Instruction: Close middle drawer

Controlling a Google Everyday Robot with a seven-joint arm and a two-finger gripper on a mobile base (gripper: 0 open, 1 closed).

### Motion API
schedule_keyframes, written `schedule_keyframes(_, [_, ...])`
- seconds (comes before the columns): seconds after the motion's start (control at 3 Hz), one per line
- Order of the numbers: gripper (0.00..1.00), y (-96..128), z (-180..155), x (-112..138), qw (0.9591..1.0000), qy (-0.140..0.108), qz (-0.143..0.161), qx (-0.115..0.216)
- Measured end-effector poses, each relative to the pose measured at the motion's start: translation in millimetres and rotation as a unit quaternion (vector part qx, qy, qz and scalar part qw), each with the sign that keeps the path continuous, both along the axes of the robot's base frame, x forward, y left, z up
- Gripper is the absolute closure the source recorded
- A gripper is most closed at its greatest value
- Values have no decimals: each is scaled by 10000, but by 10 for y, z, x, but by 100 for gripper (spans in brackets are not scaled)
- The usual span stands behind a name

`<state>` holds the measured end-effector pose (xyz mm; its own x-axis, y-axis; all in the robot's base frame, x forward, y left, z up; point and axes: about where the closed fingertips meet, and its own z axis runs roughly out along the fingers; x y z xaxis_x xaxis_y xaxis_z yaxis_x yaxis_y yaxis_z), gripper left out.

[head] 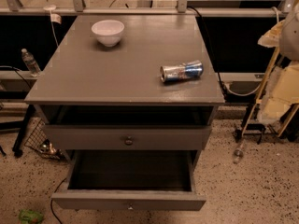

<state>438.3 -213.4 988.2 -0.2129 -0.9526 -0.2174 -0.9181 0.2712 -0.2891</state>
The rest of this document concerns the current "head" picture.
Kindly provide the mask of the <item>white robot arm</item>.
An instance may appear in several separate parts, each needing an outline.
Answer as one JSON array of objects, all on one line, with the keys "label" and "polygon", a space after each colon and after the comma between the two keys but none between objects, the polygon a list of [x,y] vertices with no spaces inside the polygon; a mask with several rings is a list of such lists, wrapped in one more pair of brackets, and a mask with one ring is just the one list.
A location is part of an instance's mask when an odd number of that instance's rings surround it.
[{"label": "white robot arm", "polygon": [[258,44],[279,48],[279,53],[290,60],[285,68],[276,67],[271,73],[260,104],[257,120],[271,124],[299,102],[299,5],[262,35]]}]

